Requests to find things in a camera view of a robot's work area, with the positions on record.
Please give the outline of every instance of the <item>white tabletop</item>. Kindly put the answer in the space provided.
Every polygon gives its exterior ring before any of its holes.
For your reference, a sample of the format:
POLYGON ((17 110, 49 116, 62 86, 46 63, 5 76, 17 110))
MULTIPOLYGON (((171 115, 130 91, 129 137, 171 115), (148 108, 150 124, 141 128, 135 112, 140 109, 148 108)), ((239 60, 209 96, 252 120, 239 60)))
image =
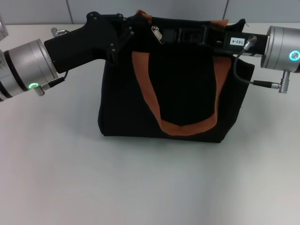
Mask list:
MULTIPOLYGON (((266 34, 252 23, 245 32, 266 34)), ((74 30, 80 25, 55 25, 74 30)), ((7 50, 52 38, 52 25, 8 26, 7 50)), ((255 64, 253 79, 282 72, 255 64)), ((287 95, 250 86, 220 144, 103 137, 97 118, 104 61, 69 71, 38 97, 0 103, 0 224, 298 225, 300 76, 287 95)))

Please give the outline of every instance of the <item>orange strap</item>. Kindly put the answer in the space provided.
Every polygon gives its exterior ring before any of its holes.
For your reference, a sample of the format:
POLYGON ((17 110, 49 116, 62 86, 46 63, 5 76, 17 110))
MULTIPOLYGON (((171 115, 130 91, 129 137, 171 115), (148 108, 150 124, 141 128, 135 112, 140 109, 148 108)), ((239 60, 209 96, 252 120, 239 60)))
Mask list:
MULTIPOLYGON (((142 13, 143 16, 148 18, 149 23, 152 21, 152 16, 146 14, 144 11, 138 10, 137 13, 142 13)), ((212 21, 212 24, 216 24, 225 27, 228 20, 212 21)), ((228 75, 228 71, 231 68, 231 59, 228 57, 213 57, 215 77, 216 77, 216 98, 215 98, 215 112, 212 116, 201 122, 178 126, 168 121, 162 120, 160 116, 160 108, 158 99, 153 89, 150 77, 149 77, 149 53, 145 52, 132 52, 132 62, 135 70, 135 76, 139 82, 142 95, 145 102, 149 106, 153 115, 155 116, 160 128, 169 135, 189 136, 198 133, 205 132, 212 129, 218 121, 218 101, 228 75)))

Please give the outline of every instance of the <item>cable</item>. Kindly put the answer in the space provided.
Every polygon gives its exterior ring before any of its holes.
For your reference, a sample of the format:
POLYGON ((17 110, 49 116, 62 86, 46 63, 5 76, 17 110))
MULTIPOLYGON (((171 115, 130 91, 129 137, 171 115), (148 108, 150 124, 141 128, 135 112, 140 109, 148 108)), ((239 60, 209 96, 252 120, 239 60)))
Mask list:
POLYGON ((236 71, 236 68, 237 68, 237 64, 238 64, 238 60, 240 58, 240 56, 247 51, 247 49, 249 49, 251 46, 247 46, 247 44, 249 43, 249 40, 247 41, 246 45, 244 46, 243 50, 237 55, 237 57, 235 57, 235 60, 234 60, 234 63, 233 63, 233 75, 234 77, 243 82, 243 83, 246 83, 246 84, 253 84, 255 86, 260 86, 260 87, 265 87, 265 88, 274 88, 274 89, 279 89, 279 83, 274 83, 274 82, 270 82, 270 81, 248 81, 248 80, 245 80, 243 78, 241 78, 239 75, 238 75, 238 72, 236 71))
POLYGON ((233 75, 235 76, 236 79, 238 79, 239 81, 243 82, 243 83, 247 83, 247 84, 253 84, 252 81, 247 81, 243 78, 240 78, 237 71, 236 71, 236 67, 237 67, 237 64, 238 64, 238 60, 239 60, 239 57, 245 52, 247 51, 246 49, 243 48, 243 50, 237 55, 237 57, 235 57, 235 60, 234 60, 234 63, 233 63, 233 75))
POLYGON ((60 78, 58 78, 58 79, 56 79, 54 81, 50 81, 48 83, 48 85, 49 85, 50 88, 53 88, 54 86, 56 86, 57 84, 59 84, 59 83, 61 83, 63 81, 65 81, 65 79, 63 77, 60 77, 60 78))
POLYGON ((66 71, 65 75, 64 75, 64 79, 67 77, 69 71, 66 71))

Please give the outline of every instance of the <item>white sticker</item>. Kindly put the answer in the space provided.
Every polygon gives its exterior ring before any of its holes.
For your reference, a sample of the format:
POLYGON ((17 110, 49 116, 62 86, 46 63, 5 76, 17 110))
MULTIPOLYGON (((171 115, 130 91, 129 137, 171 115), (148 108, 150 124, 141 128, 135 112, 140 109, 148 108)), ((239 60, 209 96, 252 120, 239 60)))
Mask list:
POLYGON ((243 38, 237 38, 237 37, 232 37, 230 40, 231 45, 240 45, 244 46, 245 39, 243 38))
POLYGON ((251 53, 244 52, 243 55, 250 56, 250 55, 252 55, 252 54, 251 54, 251 53))

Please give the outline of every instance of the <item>gray wall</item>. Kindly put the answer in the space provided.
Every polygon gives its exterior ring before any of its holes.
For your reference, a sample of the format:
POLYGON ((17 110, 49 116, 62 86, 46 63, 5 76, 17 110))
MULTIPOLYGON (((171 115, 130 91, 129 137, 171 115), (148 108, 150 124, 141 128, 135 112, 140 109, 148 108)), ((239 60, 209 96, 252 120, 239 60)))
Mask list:
MULTIPOLYGON (((221 19, 227 0, 1 0, 7 24, 85 23, 91 11, 133 15, 142 9, 157 17, 191 20, 221 19)), ((236 22, 300 22, 300 0, 229 0, 226 18, 236 22)))

